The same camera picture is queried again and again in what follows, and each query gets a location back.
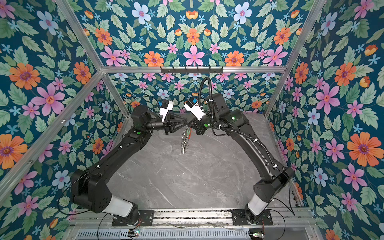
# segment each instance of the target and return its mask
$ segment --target black wire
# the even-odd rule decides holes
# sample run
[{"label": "black wire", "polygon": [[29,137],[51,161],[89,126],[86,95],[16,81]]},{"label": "black wire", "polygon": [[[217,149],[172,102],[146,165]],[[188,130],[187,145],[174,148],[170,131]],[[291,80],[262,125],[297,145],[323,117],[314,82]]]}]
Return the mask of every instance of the black wire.
[{"label": "black wire", "polygon": [[108,213],[106,213],[106,214],[104,215],[104,217],[101,219],[101,221],[100,221],[100,223],[99,223],[99,226],[97,227],[97,233],[96,233],[96,235],[97,235],[97,240],[99,240],[99,228],[100,228],[101,222],[104,220],[104,218],[107,216],[107,214],[108,214]]},{"label": "black wire", "polygon": [[269,210],[269,211],[275,211],[275,212],[277,212],[278,214],[281,215],[281,217],[282,217],[283,220],[284,220],[284,231],[283,231],[283,234],[282,234],[278,239],[276,239],[276,240],[279,240],[280,238],[283,237],[283,235],[284,235],[284,233],[285,233],[285,227],[286,227],[286,225],[285,225],[285,219],[284,219],[283,215],[282,215],[281,213],[279,213],[278,211],[276,211],[275,209],[268,209],[268,210]]}]

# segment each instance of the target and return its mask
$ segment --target metal spring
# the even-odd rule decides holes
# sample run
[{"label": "metal spring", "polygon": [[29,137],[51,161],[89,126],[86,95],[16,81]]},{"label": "metal spring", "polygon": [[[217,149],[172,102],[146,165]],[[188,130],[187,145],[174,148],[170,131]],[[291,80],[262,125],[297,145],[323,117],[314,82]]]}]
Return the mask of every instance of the metal spring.
[{"label": "metal spring", "polygon": [[181,154],[184,154],[187,152],[188,148],[188,127],[183,131],[181,134]]}]

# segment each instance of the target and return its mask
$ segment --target pink flower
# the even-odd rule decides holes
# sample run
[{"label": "pink flower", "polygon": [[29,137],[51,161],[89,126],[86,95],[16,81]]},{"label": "pink flower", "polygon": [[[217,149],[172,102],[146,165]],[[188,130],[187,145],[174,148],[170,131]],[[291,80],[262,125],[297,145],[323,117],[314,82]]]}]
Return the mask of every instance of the pink flower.
[{"label": "pink flower", "polygon": [[288,92],[291,90],[291,87],[293,87],[293,77],[288,77],[287,80],[285,80],[285,90],[288,90]]},{"label": "pink flower", "polygon": [[85,113],[86,116],[88,116],[89,118],[93,117],[95,114],[94,114],[94,109],[92,109],[92,107],[88,107],[88,108],[85,108],[87,110],[87,112]]},{"label": "pink flower", "polygon": [[48,151],[48,150],[51,150],[52,148],[53,148],[52,143],[47,145],[47,147],[45,148],[45,151],[39,156],[39,162],[43,162],[45,160],[45,157],[52,157],[52,152]]},{"label": "pink flower", "polygon": [[167,5],[167,2],[173,2],[173,0],[163,0],[163,4],[166,6]]},{"label": "pink flower", "polygon": [[220,0],[209,0],[211,3],[215,2],[216,5],[219,5],[220,4]]},{"label": "pink flower", "polygon": [[358,169],[355,172],[355,167],[351,163],[348,165],[348,169],[349,171],[345,168],[342,169],[343,173],[348,176],[344,178],[344,182],[346,184],[350,184],[352,182],[352,187],[356,191],[359,190],[359,184],[363,187],[368,186],[364,179],[360,178],[364,175],[364,171],[362,169]]},{"label": "pink flower", "polygon": [[365,15],[367,15],[367,10],[372,9],[375,6],[372,0],[361,0],[360,3],[361,3],[361,6],[357,6],[354,10],[355,13],[357,13],[354,18],[355,20],[358,19],[359,17],[365,18]]},{"label": "pink flower", "polygon": [[127,50],[120,50],[120,57],[124,57],[125,60],[131,59],[131,53],[127,52]]},{"label": "pink flower", "polygon": [[15,11],[14,7],[6,4],[6,0],[0,0],[0,17],[5,18],[8,15],[8,17],[15,19],[15,16],[11,13]]},{"label": "pink flower", "polygon": [[344,198],[343,200],[341,200],[341,203],[344,204],[344,205],[347,205],[348,211],[351,211],[352,209],[354,211],[358,210],[358,208],[355,206],[355,204],[358,201],[356,199],[354,199],[354,198],[351,199],[351,194],[349,192],[347,192],[347,195],[342,193],[341,196]]},{"label": "pink flower", "polygon": [[168,47],[168,50],[169,50],[169,53],[174,53],[176,54],[176,51],[178,51],[179,49],[176,47],[176,44],[169,44],[169,47]]},{"label": "pink flower", "polygon": [[61,151],[61,154],[62,154],[62,155],[64,155],[65,152],[70,152],[70,147],[72,146],[72,144],[69,144],[69,142],[66,141],[66,142],[61,142],[61,143],[60,143],[60,146],[61,146],[61,147],[59,147],[58,150]]},{"label": "pink flower", "polygon": [[263,63],[269,63],[268,66],[274,66],[275,63],[276,65],[283,64],[283,60],[281,60],[280,58],[285,57],[288,54],[288,52],[281,52],[282,50],[283,50],[283,45],[280,45],[279,47],[277,47],[276,52],[273,51],[272,49],[269,49],[268,50],[269,58],[265,58],[263,60]]},{"label": "pink flower", "polygon": [[63,91],[64,88],[67,86],[67,85],[65,85],[65,84],[63,83],[63,79],[62,79],[62,78],[61,78],[61,79],[55,78],[55,81],[52,82],[52,84],[56,86],[56,87],[55,87],[56,90],[59,90],[59,89],[60,89],[60,91]]},{"label": "pink flower", "polygon": [[36,177],[37,171],[33,171],[25,175],[19,182],[19,184],[15,188],[15,194],[19,195],[25,187],[33,187],[33,181],[30,180],[31,178]]},{"label": "pink flower", "polygon": [[297,118],[297,116],[300,114],[299,113],[299,110],[300,110],[300,108],[298,108],[298,107],[294,107],[294,109],[292,109],[292,115],[295,117],[295,118]]},{"label": "pink flower", "polygon": [[300,97],[302,95],[303,95],[303,93],[301,93],[301,87],[299,87],[299,88],[295,87],[295,91],[292,93],[292,96],[294,96],[293,101],[300,102]]},{"label": "pink flower", "polygon": [[215,45],[211,44],[211,48],[209,50],[212,51],[212,54],[214,54],[214,53],[218,53],[219,49],[220,47],[217,45],[217,43],[215,43]]},{"label": "pink flower", "polygon": [[30,118],[34,119],[35,115],[40,115],[40,112],[37,111],[37,109],[39,109],[39,106],[33,106],[33,103],[31,103],[31,102],[28,103],[28,106],[24,105],[24,106],[22,106],[22,108],[25,110],[23,112],[24,116],[29,115]]},{"label": "pink flower", "polygon": [[230,75],[231,73],[222,73],[222,74],[220,74],[220,75],[217,75],[216,76],[216,79],[220,79],[220,82],[223,82],[224,80],[228,80],[229,79],[229,75]]},{"label": "pink flower", "polygon": [[192,45],[191,47],[191,53],[183,53],[184,57],[189,58],[187,62],[185,63],[187,66],[190,66],[193,64],[193,66],[197,65],[203,65],[203,61],[200,59],[204,57],[205,53],[203,52],[197,52],[197,47],[195,45]]},{"label": "pink flower", "polygon": [[325,143],[325,146],[328,149],[330,149],[325,154],[327,156],[332,155],[333,162],[337,162],[337,157],[339,157],[340,159],[344,159],[345,158],[344,154],[342,152],[340,152],[341,150],[344,149],[344,144],[336,145],[336,139],[332,139],[331,143],[332,143],[332,145],[329,142]]},{"label": "pink flower", "polygon": [[87,103],[88,101],[93,101],[93,98],[92,98],[92,96],[94,96],[95,94],[93,93],[93,92],[90,92],[89,94],[88,94],[88,96],[86,96],[86,98],[85,98],[85,102]]},{"label": "pink flower", "polygon": [[184,89],[183,86],[184,84],[182,84],[180,80],[177,83],[175,83],[175,89],[177,88],[177,90]]},{"label": "pink flower", "polygon": [[324,81],[324,78],[323,77],[321,77],[320,79],[317,79],[316,80],[316,84],[314,85],[315,87],[317,87],[316,88],[316,90],[318,91],[319,89],[323,89],[323,85],[325,84],[325,81]]},{"label": "pink flower", "polygon": [[55,86],[52,83],[48,84],[47,90],[48,92],[46,92],[42,87],[37,87],[37,92],[42,96],[42,98],[34,97],[32,98],[31,103],[39,106],[44,104],[44,107],[41,109],[43,116],[49,115],[51,113],[51,108],[54,113],[59,114],[64,109],[64,105],[59,102],[59,100],[63,100],[65,94],[55,94]]},{"label": "pink flower", "polygon": [[106,53],[101,52],[100,55],[104,58],[108,58],[107,60],[108,66],[112,66],[113,64],[115,64],[115,66],[120,67],[121,66],[120,63],[126,63],[124,59],[119,58],[120,57],[119,50],[114,50],[112,53],[112,50],[107,46],[104,46],[104,50],[106,51]]},{"label": "pink flower", "polygon": [[103,90],[104,89],[104,87],[103,87],[103,81],[102,80],[100,80],[98,83],[97,83],[97,85],[96,85],[96,90],[98,91],[98,92],[100,92],[100,90]]},{"label": "pink flower", "polygon": [[264,59],[264,57],[268,56],[268,52],[266,50],[264,50],[264,49],[262,49],[257,54],[258,54],[257,58],[261,58],[261,59]]},{"label": "pink flower", "polygon": [[145,89],[148,87],[148,85],[147,85],[146,82],[142,82],[142,81],[140,81],[140,82],[139,82],[139,87],[145,90]]},{"label": "pink flower", "polygon": [[245,81],[243,86],[245,87],[245,89],[247,89],[247,88],[251,88],[251,87],[252,87],[251,80],[249,80],[248,82]]},{"label": "pink flower", "polygon": [[241,81],[243,78],[247,78],[247,73],[238,73],[235,78],[236,79],[239,79],[239,81]]},{"label": "pink flower", "polygon": [[143,73],[143,74],[144,74],[143,78],[148,79],[150,82],[152,82],[152,79],[156,79],[155,73]]},{"label": "pink flower", "polygon": [[333,96],[335,96],[339,92],[339,86],[335,86],[329,91],[329,84],[325,83],[323,87],[323,92],[324,93],[316,93],[316,98],[321,100],[317,103],[316,109],[322,109],[324,107],[324,112],[328,115],[331,111],[331,106],[329,104],[334,107],[340,105],[339,99],[333,98]]},{"label": "pink flower", "polygon": [[359,115],[362,114],[362,111],[360,109],[363,107],[363,104],[362,103],[358,104],[357,100],[353,101],[353,105],[348,104],[347,107],[349,108],[347,113],[352,114],[353,118],[356,117],[356,113]]},{"label": "pink flower", "polygon": [[315,152],[316,154],[319,153],[319,150],[321,151],[320,141],[316,142],[314,139],[312,140],[312,143],[310,144],[312,147],[312,152]]},{"label": "pink flower", "polygon": [[18,216],[20,217],[25,213],[25,215],[29,216],[32,213],[32,209],[35,209],[39,206],[39,204],[35,203],[39,197],[34,197],[32,199],[31,195],[27,196],[25,199],[25,202],[21,202],[18,204],[18,207],[20,208]]}]

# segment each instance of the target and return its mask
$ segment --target green leaf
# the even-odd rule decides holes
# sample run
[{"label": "green leaf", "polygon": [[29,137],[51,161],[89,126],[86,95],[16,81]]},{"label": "green leaf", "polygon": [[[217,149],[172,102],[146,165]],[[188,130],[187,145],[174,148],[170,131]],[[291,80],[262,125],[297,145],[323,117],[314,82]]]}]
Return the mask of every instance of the green leaf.
[{"label": "green leaf", "polygon": [[360,193],[362,205],[372,205],[377,198],[375,191],[370,187],[363,187]]}]

